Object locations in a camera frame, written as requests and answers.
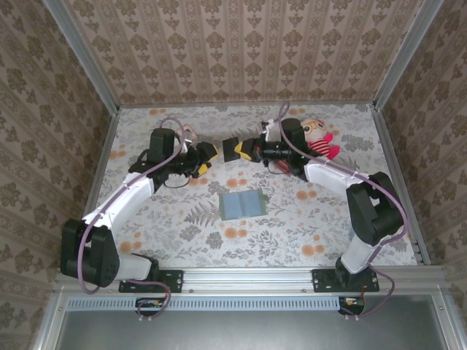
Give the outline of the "grey metal panel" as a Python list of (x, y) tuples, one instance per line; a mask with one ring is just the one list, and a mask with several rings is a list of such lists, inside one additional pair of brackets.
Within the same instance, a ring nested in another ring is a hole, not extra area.
[(51, 298), (33, 350), (467, 350), (467, 333), (443, 292), (366, 297), (372, 314), (338, 311), (66, 311)]

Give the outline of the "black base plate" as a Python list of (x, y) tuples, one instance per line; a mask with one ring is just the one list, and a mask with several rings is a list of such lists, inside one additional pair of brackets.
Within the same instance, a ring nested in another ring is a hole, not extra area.
[(121, 293), (133, 293), (133, 294), (149, 294), (149, 293), (164, 293), (166, 290), (164, 287), (154, 285), (153, 282), (157, 281), (165, 284), (172, 293), (181, 293), (182, 285), (184, 281), (183, 270), (159, 270), (150, 275), (139, 283), (133, 283), (130, 281), (121, 281), (119, 283), (118, 291)]
[(315, 292), (378, 292), (379, 282), (375, 272), (369, 268), (357, 274), (323, 268), (312, 270)]

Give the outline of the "blue green card holder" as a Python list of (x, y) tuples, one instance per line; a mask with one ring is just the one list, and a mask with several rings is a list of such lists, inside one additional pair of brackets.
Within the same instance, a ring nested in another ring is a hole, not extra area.
[(219, 195), (222, 221), (259, 217), (267, 214), (267, 199), (261, 189)]

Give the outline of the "aluminium front rail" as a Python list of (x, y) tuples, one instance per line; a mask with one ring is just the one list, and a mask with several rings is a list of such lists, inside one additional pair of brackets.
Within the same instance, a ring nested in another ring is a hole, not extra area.
[[(334, 294), (302, 268), (184, 268), (181, 295), (300, 295)], [(441, 267), (433, 265), (377, 266), (378, 295), (428, 295), (449, 290)]]

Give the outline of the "aluminium back rail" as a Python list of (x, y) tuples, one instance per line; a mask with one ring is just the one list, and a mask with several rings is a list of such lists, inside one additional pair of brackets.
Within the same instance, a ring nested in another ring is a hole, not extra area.
[(283, 104), (295, 105), (374, 105), (371, 100), (357, 101), (248, 101), (248, 102), (201, 102), (201, 103), (179, 103), (179, 104), (121, 104), (119, 109), (149, 109), (149, 108), (191, 108), (191, 107), (230, 107), (230, 106), (281, 106)]

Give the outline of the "aluminium frame post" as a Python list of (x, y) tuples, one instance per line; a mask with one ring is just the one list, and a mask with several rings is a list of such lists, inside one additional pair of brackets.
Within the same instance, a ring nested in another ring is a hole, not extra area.
[(381, 112), (427, 33), (444, 0), (424, 0), (373, 99)]
[(85, 42), (77, 24), (72, 19), (71, 12), (66, 8), (64, 0), (43, 0), (45, 6), (53, 16), (55, 22), (65, 36), (78, 61), (82, 65), (96, 92), (109, 111), (112, 118), (117, 117), (119, 103), (109, 83), (106, 81), (104, 71), (99, 67), (89, 45)]

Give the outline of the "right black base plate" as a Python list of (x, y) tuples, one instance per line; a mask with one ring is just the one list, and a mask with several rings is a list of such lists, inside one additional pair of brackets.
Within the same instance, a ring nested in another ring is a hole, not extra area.
[(315, 292), (378, 292), (379, 282), (375, 272), (369, 268), (357, 274), (323, 268), (312, 270)]

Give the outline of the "floral table cover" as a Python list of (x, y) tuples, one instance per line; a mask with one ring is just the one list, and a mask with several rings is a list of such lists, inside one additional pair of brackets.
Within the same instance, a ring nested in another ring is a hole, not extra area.
[[(99, 191), (106, 200), (163, 125), (190, 125), (220, 147), (249, 139), (278, 106), (121, 109)], [(219, 195), (261, 189), (267, 214), (222, 221)], [(218, 157), (197, 179), (171, 177), (117, 232), (122, 253), (154, 257), (165, 268), (332, 266), (352, 239), (347, 199), (312, 182), (281, 175), (273, 166)]]

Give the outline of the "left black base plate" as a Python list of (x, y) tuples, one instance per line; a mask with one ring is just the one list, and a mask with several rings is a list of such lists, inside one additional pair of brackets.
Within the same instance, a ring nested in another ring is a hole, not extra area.
[(164, 293), (166, 290), (164, 287), (154, 285), (153, 282), (157, 281), (165, 284), (172, 293), (181, 293), (182, 285), (184, 281), (183, 270), (159, 270), (150, 275), (139, 283), (133, 283), (130, 281), (121, 281), (119, 283), (118, 291), (121, 293), (133, 293), (133, 294), (149, 294), (149, 293)]

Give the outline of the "small pink card pack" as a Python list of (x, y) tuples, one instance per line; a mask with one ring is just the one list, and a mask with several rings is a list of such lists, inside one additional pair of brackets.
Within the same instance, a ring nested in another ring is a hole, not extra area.
[(183, 136), (185, 142), (188, 143), (194, 143), (197, 141), (198, 138), (194, 129), (188, 124), (183, 125), (183, 127), (180, 129), (180, 135)]

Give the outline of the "black controller board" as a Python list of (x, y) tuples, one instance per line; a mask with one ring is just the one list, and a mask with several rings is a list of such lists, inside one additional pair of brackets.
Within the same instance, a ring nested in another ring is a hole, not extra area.
[(363, 313), (365, 300), (363, 297), (339, 297), (338, 312), (344, 316), (358, 316)]
[(135, 312), (140, 318), (154, 317), (165, 304), (164, 297), (141, 297), (135, 301)]

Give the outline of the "pink striped plush toy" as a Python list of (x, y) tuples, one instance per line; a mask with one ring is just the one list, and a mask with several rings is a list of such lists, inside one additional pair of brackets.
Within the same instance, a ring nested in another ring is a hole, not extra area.
[(301, 122), (308, 147), (322, 156), (333, 160), (340, 152), (340, 147), (332, 144), (333, 134), (329, 133), (322, 120), (304, 120)]

